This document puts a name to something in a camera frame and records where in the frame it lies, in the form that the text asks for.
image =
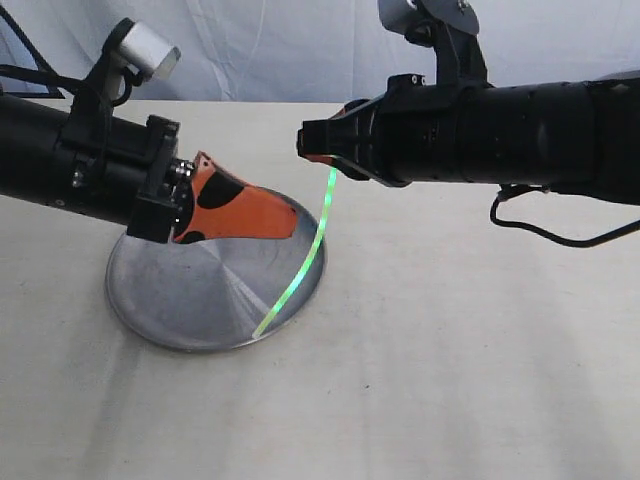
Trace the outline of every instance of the metal disc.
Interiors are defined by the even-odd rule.
[[[253,343],[252,334],[302,266],[316,234],[298,212],[284,240],[225,238],[189,245],[156,244],[123,235],[107,267],[106,294],[120,320],[157,345],[192,352]],[[295,293],[261,338],[285,325],[314,293],[324,271],[324,242]]]

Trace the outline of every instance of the black cylinder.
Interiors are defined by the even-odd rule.
[[[0,195],[126,225],[154,158],[146,127],[114,118],[104,168],[89,183],[83,172],[99,155],[101,138],[64,139],[68,119],[61,110],[0,95]]]
[[[593,177],[595,116],[584,84],[474,88],[423,111],[420,88],[432,87],[413,90],[411,111],[378,119],[380,152],[398,180],[546,186]]]

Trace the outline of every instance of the green light strip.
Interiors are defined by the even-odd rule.
[[[305,275],[311,268],[311,265],[313,264],[313,260],[316,258],[316,254],[318,253],[318,249],[320,248],[320,244],[322,243],[325,230],[327,229],[327,218],[329,216],[329,207],[331,207],[331,202],[333,201],[333,190],[336,186],[336,177],[337,177],[337,171],[335,168],[332,168],[331,171],[329,172],[329,180],[327,182],[327,192],[324,195],[324,206],[322,207],[322,216],[320,217],[320,222],[318,223],[318,229],[316,230],[316,236],[313,239],[313,244],[311,244],[311,249],[307,254],[307,258],[305,258],[304,263],[302,264],[302,267],[300,267],[300,270],[298,270],[298,273],[296,274],[294,279],[291,281],[291,284],[289,284],[289,286],[284,291],[284,293],[280,296],[276,304],[271,308],[267,316],[264,317],[264,320],[260,322],[260,325],[258,325],[258,328],[256,328],[255,331],[253,332],[252,337],[254,340],[257,340],[258,338],[260,338],[262,334],[265,332],[265,330],[269,328],[269,325],[271,325],[271,322],[273,322],[273,319],[276,318],[276,315],[278,315],[278,312],[282,310],[282,307],[284,307],[285,304],[289,301],[289,299],[291,298],[291,295],[293,295],[295,291],[298,289],[298,287],[300,286],[300,283],[302,283],[302,280],[304,279]]]

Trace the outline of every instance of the silver metal plate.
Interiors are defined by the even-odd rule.
[[[284,240],[215,239],[161,245],[123,235],[107,267],[108,301],[122,323],[162,347],[215,352],[254,342],[252,334],[302,266],[317,222],[294,200],[294,234]],[[324,242],[309,271],[262,337],[285,325],[318,287]]]

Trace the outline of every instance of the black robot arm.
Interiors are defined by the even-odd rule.
[[[176,157],[179,124],[151,116],[139,125],[115,118],[113,110],[134,86],[168,75],[179,57],[178,49],[144,24],[125,19],[83,80],[0,66],[0,76],[60,87],[74,96],[66,113],[0,94],[0,194],[120,223],[131,236],[168,242],[180,193],[195,170]]]
[[[301,157],[389,187],[500,185],[494,223],[567,246],[591,247],[640,229],[634,222],[571,241],[496,215],[501,202],[536,190],[640,205],[640,78],[495,88],[465,0],[379,0],[379,7],[387,29],[435,49],[436,84],[398,75],[376,99],[303,122]]]

